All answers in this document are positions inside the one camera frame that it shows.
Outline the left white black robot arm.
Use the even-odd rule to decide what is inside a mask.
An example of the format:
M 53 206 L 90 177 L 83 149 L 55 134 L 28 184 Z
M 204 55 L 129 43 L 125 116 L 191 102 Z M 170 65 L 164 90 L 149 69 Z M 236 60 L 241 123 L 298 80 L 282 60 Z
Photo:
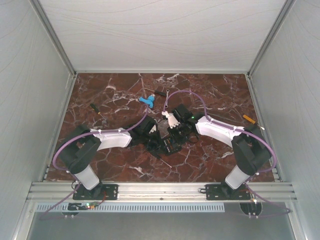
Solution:
M 146 144 L 151 137 L 158 135 L 157 122 L 147 115 L 136 124 L 126 128 L 97 130 L 81 124 L 65 137 L 52 163 L 57 168 L 57 159 L 61 159 L 65 165 L 62 170 L 69 172 L 83 185 L 86 195 L 91 199 L 97 199 L 102 195 L 103 187 L 90 166 L 96 153 L 103 149 Z

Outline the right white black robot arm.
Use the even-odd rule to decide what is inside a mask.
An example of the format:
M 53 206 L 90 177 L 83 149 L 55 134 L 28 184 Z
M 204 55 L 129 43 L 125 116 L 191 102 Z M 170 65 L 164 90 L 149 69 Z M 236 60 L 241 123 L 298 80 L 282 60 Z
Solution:
M 164 110 L 161 115 L 168 121 L 167 131 L 178 145 L 188 142 L 192 135 L 201 135 L 233 149 L 236 165 L 213 191 L 214 195 L 221 194 L 224 199 L 234 198 L 244 183 L 272 157 L 272 149 L 265 145 L 260 129 L 254 124 L 248 127 L 230 125 L 203 113 L 193 114 L 183 104 L 171 113 Z

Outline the clear plastic fuse box cover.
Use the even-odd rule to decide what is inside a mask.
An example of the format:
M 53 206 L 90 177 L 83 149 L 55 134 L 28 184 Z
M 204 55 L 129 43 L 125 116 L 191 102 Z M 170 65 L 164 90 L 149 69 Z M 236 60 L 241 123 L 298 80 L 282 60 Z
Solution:
M 158 122 L 157 127 L 159 129 L 159 131 L 166 131 L 167 128 L 169 127 L 169 123 L 167 120 L 161 120 Z

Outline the black fuse box base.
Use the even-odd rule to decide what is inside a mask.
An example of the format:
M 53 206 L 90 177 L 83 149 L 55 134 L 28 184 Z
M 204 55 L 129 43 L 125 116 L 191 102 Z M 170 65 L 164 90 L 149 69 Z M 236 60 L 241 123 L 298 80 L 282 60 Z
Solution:
M 182 147 L 178 142 L 172 137 L 164 137 L 162 140 L 162 151 L 166 156 L 178 153 L 181 151 Z

